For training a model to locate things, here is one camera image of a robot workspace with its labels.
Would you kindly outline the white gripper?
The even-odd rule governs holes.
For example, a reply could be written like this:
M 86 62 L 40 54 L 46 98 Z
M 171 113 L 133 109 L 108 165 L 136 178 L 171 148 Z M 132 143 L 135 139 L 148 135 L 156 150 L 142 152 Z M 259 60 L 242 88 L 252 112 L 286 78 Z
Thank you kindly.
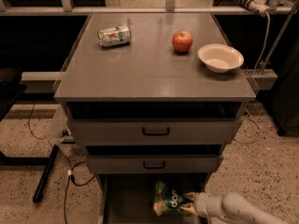
M 196 213 L 199 217 L 208 217 L 208 212 L 206 208 L 208 195 L 206 193 L 188 192 L 184 193 L 183 197 L 193 202 L 193 205 L 191 203 L 182 204 L 179 207 L 179 212 L 182 215 L 188 217 L 191 215 L 195 215 Z

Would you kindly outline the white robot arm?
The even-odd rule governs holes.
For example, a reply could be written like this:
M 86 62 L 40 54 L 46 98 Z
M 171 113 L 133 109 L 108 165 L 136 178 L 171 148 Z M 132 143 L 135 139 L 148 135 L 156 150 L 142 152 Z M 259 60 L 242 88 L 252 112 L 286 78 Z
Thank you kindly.
M 235 192 L 225 195 L 189 192 L 183 197 L 189 202 L 183 204 L 181 209 L 199 217 L 214 217 L 227 224 L 288 224 L 254 206 Z

